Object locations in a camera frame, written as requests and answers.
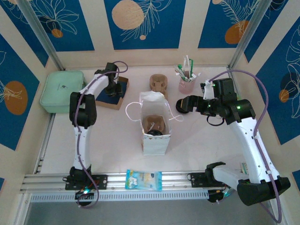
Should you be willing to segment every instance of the snack package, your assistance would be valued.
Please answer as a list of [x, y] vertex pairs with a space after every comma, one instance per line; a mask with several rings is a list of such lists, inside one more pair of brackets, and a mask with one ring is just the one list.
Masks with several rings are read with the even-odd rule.
[[127, 170], [125, 189], [161, 191], [162, 173]]

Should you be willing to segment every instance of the white paper bag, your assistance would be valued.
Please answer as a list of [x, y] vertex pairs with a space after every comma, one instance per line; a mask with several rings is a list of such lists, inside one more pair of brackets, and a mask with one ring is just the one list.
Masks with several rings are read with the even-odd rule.
[[[141, 118], [139, 120], [133, 120], [127, 113], [127, 108], [131, 104], [140, 104], [141, 105]], [[168, 147], [170, 138], [171, 138], [171, 126], [170, 120], [175, 119], [177, 121], [183, 121], [176, 119], [179, 116], [174, 117], [170, 105], [168, 101], [165, 99], [164, 95], [160, 92], [141, 92], [140, 93], [140, 101], [139, 102], [132, 102], [126, 106], [126, 115], [132, 121], [139, 121], [142, 129], [142, 148], [143, 154], [145, 156], [154, 156], [154, 155], [164, 155], [165, 151]], [[159, 136], [152, 136], [146, 134], [143, 128], [143, 119], [150, 115], [159, 115], [162, 116], [165, 122], [165, 129], [163, 131], [163, 135]]]

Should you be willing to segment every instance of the mint green container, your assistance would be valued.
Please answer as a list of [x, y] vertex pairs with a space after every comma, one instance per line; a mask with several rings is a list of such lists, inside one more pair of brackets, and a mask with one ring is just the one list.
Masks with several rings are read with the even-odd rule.
[[57, 71], [48, 75], [40, 104], [49, 113], [69, 113], [70, 95], [84, 87], [81, 71]]

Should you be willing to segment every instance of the white table surface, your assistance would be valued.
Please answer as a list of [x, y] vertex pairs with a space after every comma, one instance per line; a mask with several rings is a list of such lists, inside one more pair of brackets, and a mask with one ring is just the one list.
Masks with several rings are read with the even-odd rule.
[[[201, 95], [200, 82], [226, 70], [225, 67], [195, 67], [202, 74], [196, 80], [193, 95]], [[95, 69], [82, 70], [89, 82]], [[178, 91], [179, 77], [173, 67], [130, 67], [121, 76], [129, 78], [129, 88], [119, 111], [97, 106], [97, 121], [90, 137], [92, 172], [121, 173], [127, 169], [141, 171], [196, 171], [207, 164], [223, 161], [233, 169], [244, 161], [241, 144], [226, 125], [213, 127], [198, 112], [184, 115], [184, 121], [171, 120], [172, 135], [164, 156], [143, 156], [141, 128], [125, 114], [128, 103], [138, 101], [141, 91], [149, 91], [152, 74], [168, 77], [168, 101], [174, 115], [178, 99], [186, 95]], [[139, 119], [139, 105], [128, 108], [132, 118]], [[210, 118], [212, 123], [221, 120]], [[75, 135], [68, 114], [56, 114], [46, 149], [41, 173], [69, 173], [75, 156]]]

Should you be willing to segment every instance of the gray floor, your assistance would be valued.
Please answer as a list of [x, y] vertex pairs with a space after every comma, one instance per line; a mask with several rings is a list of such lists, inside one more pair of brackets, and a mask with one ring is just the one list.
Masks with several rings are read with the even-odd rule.
[[272, 225], [260, 205], [245, 206], [236, 193], [219, 205], [207, 200], [31, 203], [26, 225]]

